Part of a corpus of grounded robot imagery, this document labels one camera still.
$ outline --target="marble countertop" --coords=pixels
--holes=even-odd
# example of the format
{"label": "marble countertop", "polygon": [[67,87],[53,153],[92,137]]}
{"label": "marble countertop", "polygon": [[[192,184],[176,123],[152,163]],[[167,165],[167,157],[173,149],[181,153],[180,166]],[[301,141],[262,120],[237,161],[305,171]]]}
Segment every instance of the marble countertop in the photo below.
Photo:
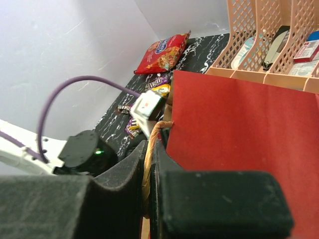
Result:
{"label": "marble countertop", "polygon": [[[171,71],[161,73],[172,77],[173,70],[205,73],[228,42],[229,34],[192,38],[180,57],[176,67]],[[157,74],[134,75],[127,88],[142,93],[147,83],[152,82]],[[128,115],[117,115],[115,109],[118,105],[130,105],[135,98],[131,95],[120,93],[111,107],[106,111],[99,123],[94,128],[95,132],[106,141],[123,158],[124,152],[130,143],[130,136],[125,132],[129,121]]]}

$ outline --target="brown rope handle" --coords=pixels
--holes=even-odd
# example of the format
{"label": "brown rope handle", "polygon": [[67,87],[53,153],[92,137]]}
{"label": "brown rope handle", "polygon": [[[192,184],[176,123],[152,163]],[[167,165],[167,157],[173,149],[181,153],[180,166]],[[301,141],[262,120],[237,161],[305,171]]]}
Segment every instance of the brown rope handle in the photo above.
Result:
{"label": "brown rope handle", "polygon": [[143,206],[143,216],[145,218],[149,218],[149,197],[150,197],[150,177],[151,177],[151,165],[152,165],[152,153],[155,147],[157,135],[159,133],[160,128],[172,127],[173,122],[165,122],[159,121],[154,126],[149,143],[148,148],[146,150],[145,161],[144,161],[144,174],[142,180],[142,206]]}

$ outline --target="green light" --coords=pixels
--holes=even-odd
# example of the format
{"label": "green light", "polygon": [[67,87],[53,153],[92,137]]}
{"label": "green light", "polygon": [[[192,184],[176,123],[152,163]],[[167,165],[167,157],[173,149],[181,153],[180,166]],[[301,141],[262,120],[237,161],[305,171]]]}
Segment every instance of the green light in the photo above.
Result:
{"label": "green light", "polygon": [[95,154],[101,154],[101,153],[104,153],[104,151],[98,150],[95,152]]}

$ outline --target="storage basket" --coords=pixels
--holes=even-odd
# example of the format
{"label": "storage basket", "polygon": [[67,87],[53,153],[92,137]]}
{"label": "storage basket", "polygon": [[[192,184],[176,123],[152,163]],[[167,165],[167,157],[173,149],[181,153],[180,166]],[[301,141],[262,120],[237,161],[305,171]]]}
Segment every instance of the storage basket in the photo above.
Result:
{"label": "storage basket", "polygon": [[[230,39],[206,74],[231,77],[295,90],[319,93],[319,62],[308,76],[288,75],[294,62],[293,57],[301,48],[311,32],[319,29],[319,0],[228,0]],[[254,31],[248,27],[237,26],[234,22],[233,8],[249,5],[255,13],[251,13]],[[290,25],[287,43],[268,71],[262,70],[262,63],[269,51],[277,30],[282,25]],[[236,36],[256,36],[255,42],[237,69],[231,69],[232,59],[244,43],[244,39],[236,40]],[[238,48],[232,48],[234,42]]]}

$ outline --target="red candy bag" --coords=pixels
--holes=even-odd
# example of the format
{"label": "red candy bag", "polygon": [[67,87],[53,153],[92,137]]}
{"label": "red candy bag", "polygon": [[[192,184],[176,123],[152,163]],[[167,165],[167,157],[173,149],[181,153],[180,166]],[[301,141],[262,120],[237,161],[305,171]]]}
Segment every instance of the red candy bag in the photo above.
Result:
{"label": "red candy bag", "polygon": [[155,42],[145,53],[135,74],[150,74],[173,68],[186,47],[189,33],[178,34]]}

